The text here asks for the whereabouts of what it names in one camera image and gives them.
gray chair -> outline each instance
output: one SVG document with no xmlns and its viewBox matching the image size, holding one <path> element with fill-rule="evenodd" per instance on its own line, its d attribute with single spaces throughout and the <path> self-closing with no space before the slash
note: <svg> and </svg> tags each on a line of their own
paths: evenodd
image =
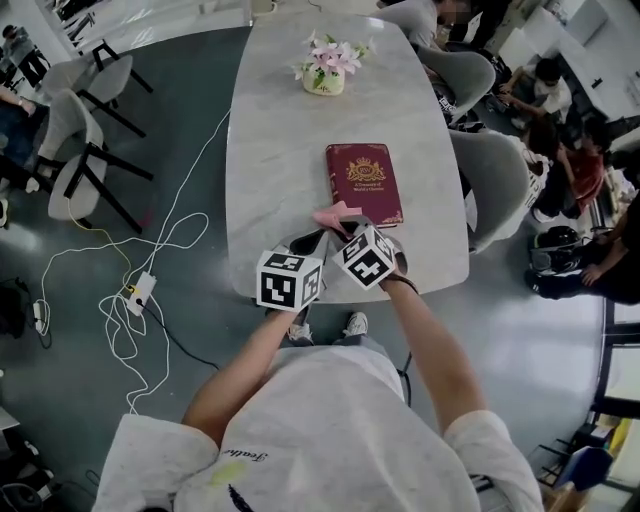
<svg viewBox="0 0 640 512">
<path fill-rule="evenodd" d="M 113 61 L 107 66 L 102 62 L 100 52 L 105 51 Z M 129 77 L 136 80 L 147 92 L 153 89 L 133 70 L 133 57 L 120 57 L 107 43 L 103 42 L 92 52 L 91 56 L 60 62 L 49 69 L 42 79 L 42 90 L 50 98 L 65 89 L 71 89 L 78 97 L 85 100 L 89 110 L 102 110 L 139 137 L 146 134 L 131 121 L 116 112 L 117 98 L 122 94 Z"/>
<path fill-rule="evenodd" d="M 479 253 L 500 238 L 501 230 L 522 215 L 529 192 L 529 169 L 516 146 L 496 132 L 450 130 L 460 172 L 467 178 L 478 210 L 469 251 Z"/>
<path fill-rule="evenodd" d="M 438 73 L 455 94 L 452 123 L 475 107 L 496 81 L 491 63 L 475 52 L 443 52 L 419 47 L 418 58 Z"/>
<path fill-rule="evenodd" d="M 84 133 L 79 154 L 68 162 L 55 160 L 60 148 L 79 132 Z M 41 183 L 45 180 L 38 174 L 42 165 L 57 169 L 53 188 L 46 184 L 42 188 L 51 194 L 49 216 L 58 220 L 71 220 L 71 215 L 83 226 L 90 228 L 86 220 L 103 197 L 137 232 L 142 228 L 105 187 L 107 165 L 111 164 L 147 180 L 153 175 L 103 150 L 102 129 L 70 89 L 61 91 L 51 102 L 49 126 L 40 150 L 34 177 Z"/>
</svg>

gray floor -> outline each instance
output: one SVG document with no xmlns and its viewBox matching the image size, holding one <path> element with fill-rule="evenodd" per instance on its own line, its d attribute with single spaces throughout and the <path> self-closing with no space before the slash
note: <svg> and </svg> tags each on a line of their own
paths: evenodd
<svg viewBox="0 0 640 512">
<path fill-rule="evenodd" d="M 147 130 L 146 139 L 96 115 L 111 151 L 155 174 L 148 183 L 112 168 L 107 179 L 122 204 L 145 221 L 146 238 L 157 236 L 179 183 L 229 108 L 247 34 L 244 29 L 197 34 L 134 52 L 134 67 L 155 92 L 148 95 L 130 83 L 120 110 Z M 221 364 L 233 357 L 263 315 L 236 297 L 227 280 L 225 140 L 221 133 L 204 154 L 173 217 L 204 211 L 211 219 L 207 233 L 189 251 L 165 249 L 154 268 L 155 295 L 170 329 L 193 352 Z M 10 225 L 0 230 L 0 279 L 20 275 L 34 298 L 41 296 L 40 278 L 54 253 L 106 243 L 99 233 L 49 219 L 44 193 L 14 192 L 10 199 Z M 132 236 L 104 201 L 90 220 L 107 227 L 114 239 Z M 187 243 L 200 226 L 199 220 L 185 224 L 174 239 Z M 531 229 L 525 225 L 516 237 L 473 257 L 464 284 L 425 297 L 471 354 L 491 407 L 525 454 L 538 443 L 566 438 L 584 419 L 595 388 L 602 309 L 593 297 L 545 301 L 524 288 Z M 137 266 L 149 246 L 132 242 L 125 251 Z M 2 405 L 22 422 L 60 479 L 86 487 L 85 471 L 100 472 L 115 427 L 127 412 L 125 394 L 139 384 L 112 357 L 97 307 L 102 297 L 118 290 L 124 270 L 113 250 L 59 258 L 46 281 L 53 348 L 42 350 L 34 332 L 0 340 L 0 366 L 6 370 Z M 363 310 L 372 336 L 400 365 L 407 349 L 390 305 L 370 304 Z M 347 305 L 314 307 L 316 340 L 338 336 L 349 311 Z M 147 326 L 136 366 L 154 385 L 163 376 L 165 340 L 151 320 Z M 120 351 L 127 353 L 124 337 L 119 340 Z M 139 412 L 179 420 L 209 373 L 172 347 L 168 381 L 138 402 Z M 415 369 L 412 381 L 415 411 L 435 425 Z M 83 493 L 67 492 L 78 510 L 88 510 L 91 502 Z"/>
</svg>

gold emblem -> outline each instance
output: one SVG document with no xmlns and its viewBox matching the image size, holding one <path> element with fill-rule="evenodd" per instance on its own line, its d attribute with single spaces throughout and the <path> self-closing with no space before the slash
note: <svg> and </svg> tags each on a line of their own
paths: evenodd
<svg viewBox="0 0 640 512">
<path fill-rule="evenodd" d="M 355 164 L 349 162 L 347 179 L 349 181 L 381 181 L 386 179 L 383 171 L 378 162 L 371 163 L 369 158 L 358 158 Z"/>
</svg>

dark hair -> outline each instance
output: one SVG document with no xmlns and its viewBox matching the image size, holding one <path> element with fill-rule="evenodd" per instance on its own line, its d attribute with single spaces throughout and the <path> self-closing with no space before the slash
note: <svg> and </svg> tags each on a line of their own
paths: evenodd
<svg viewBox="0 0 640 512">
<path fill-rule="evenodd" d="M 543 82 L 560 80 L 560 66 L 555 60 L 542 59 L 536 66 L 536 76 Z"/>
<path fill-rule="evenodd" d="M 560 145 L 558 130 L 548 117 L 534 119 L 529 123 L 529 149 L 538 155 L 555 160 Z"/>
<path fill-rule="evenodd" d="M 596 146 L 600 147 L 601 153 L 606 153 L 611 147 L 607 125 L 597 117 L 591 117 L 584 122 L 584 133 Z"/>
</svg>

white marble table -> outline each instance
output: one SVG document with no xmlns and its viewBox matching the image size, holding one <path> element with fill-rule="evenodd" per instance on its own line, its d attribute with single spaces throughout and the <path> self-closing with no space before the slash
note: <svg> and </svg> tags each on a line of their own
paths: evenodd
<svg viewBox="0 0 640 512">
<path fill-rule="evenodd" d="M 313 30 L 366 42 L 377 56 L 349 76 L 342 95 L 309 94 L 290 66 Z M 469 273 L 462 190 L 451 140 L 433 89 L 398 27 L 330 13 L 281 15 L 252 30 L 240 63 L 227 146 L 226 209 L 231 281 L 255 296 L 260 254 L 282 238 L 314 229 L 311 214 L 331 205 L 325 148 L 370 142 L 389 147 L 405 223 L 385 230 L 403 244 L 421 293 Z M 321 302 L 386 299 L 365 292 L 329 262 Z"/>
</svg>

